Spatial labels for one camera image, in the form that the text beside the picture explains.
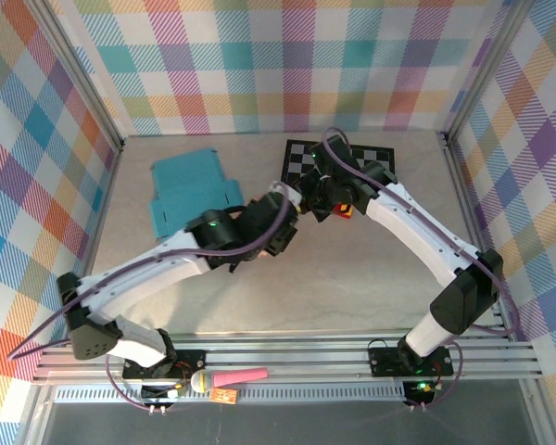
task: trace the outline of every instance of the gray floor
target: gray floor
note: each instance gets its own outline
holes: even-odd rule
[[[317,133],[131,138],[120,161],[95,272],[155,246],[148,203],[150,166],[206,146],[218,149],[227,177],[246,199],[280,178],[288,137]],[[400,181],[442,223],[467,236],[436,134],[351,133],[356,144],[395,148]],[[131,320],[172,333],[285,329],[410,328],[440,288],[423,264],[387,230],[357,211],[351,220],[301,219],[288,250],[277,258],[226,268],[181,282],[127,311]]]
[[[460,382],[429,413],[409,413],[401,402],[192,403],[165,417],[126,403],[54,405],[43,444],[88,443],[529,445],[536,440],[517,382],[471,381]]]

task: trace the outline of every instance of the orange tag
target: orange tag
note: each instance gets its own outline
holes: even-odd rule
[[[210,401],[217,403],[229,403],[235,405],[237,403],[237,390],[236,389],[223,389],[213,388],[210,393]]]

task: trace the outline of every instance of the black mounting plate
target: black mounting plate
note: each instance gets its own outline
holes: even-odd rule
[[[369,348],[369,364],[373,377],[437,377],[439,372],[435,362],[441,368],[441,375],[453,375],[453,364],[449,350],[445,347],[437,348],[415,372],[402,364],[398,348]]]
[[[206,351],[205,350],[175,350],[177,352],[177,362],[186,362],[191,367],[192,371],[199,371],[206,367]],[[188,367],[172,366],[168,373],[159,377],[153,377],[152,372],[143,368],[135,362],[126,360],[123,366],[121,376],[126,379],[140,379],[140,380],[160,380],[161,378],[169,380],[182,380],[183,373],[185,378],[191,378],[192,372],[188,372]]]

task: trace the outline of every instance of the checkered board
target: checkered board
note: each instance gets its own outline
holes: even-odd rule
[[[315,167],[315,162],[311,157],[310,149],[317,145],[312,141],[296,141],[288,139],[286,141],[286,151],[284,153],[284,163],[282,167],[281,180],[287,184],[293,184],[303,174],[310,172]],[[359,163],[360,167],[373,160],[378,160],[391,172],[396,172],[393,148],[382,146],[350,146],[352,156]]]

